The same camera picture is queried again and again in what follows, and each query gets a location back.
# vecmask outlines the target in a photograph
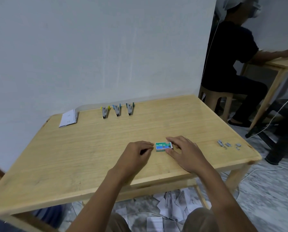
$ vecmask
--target wooden tabletop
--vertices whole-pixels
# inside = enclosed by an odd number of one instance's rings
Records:
[[[0,181],[0,215],[87,199],[103,181],[129,142],[163,142],[183,135],[196,142],[219,171],[261,160],[260,154],[194,95],[137,103],[133,116],[122,106],[82,111],[77,124],[58,128],[53,115]],[[232,145],[227,150],[217,140]],[[129,187],[190,178],[165,152],[152,152]]]
[[[284,69],[288,69],[288,58],[277,58],[272,61],[266,62],[266,65],[276,66]]]

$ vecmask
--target person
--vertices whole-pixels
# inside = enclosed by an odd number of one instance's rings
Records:
[[[288,58],[288,50],[260,51],[250,30],[242,27],[248,18],[255,17],[257,0],[225,0],[227,15],[213,31],[208,47],[202,86],[216,92],[247,95],[231,120],[231,125],[250,127],[249,116],[267,93],[267,86],[236,74],[236,60],[264,64],[276,58]]]
[[[212,204],[211,210],[197,208],[190,213],[182,231],[257,231],[199,147],[182,136],[166,139],[181,149],[181,153],[172,149],[167,149],[166,153],[183,169],[200,178]],[[116,213],[111,214],[111,211],[122,186],[144,167],[153,148],[154,144],[150,142],[129,143],[67,232],[130,232],[123,217]]]

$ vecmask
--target left hand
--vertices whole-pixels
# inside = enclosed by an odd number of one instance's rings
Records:
[[[130,142],[112,170],[121,176],[123,181],[128,180],[146,165],[153,149],[154,144],[151,142]]]

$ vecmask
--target plastic stool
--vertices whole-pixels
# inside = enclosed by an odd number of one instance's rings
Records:
[[[208,90],[204,88],[203,86],[200,87],[200,92],[199,92],[199,99],[202,100],[203,94],[205,94],[205,104],[211,109],[215,110],[217,101],[219,98],[226,97],[226,105],[224,106],[223,114],[220,116],[220,118],[227,122],[230,107],[231,107],[231,102],[232,102],[232,97],[233,93],[224,93],[224,92],[215,92]]]

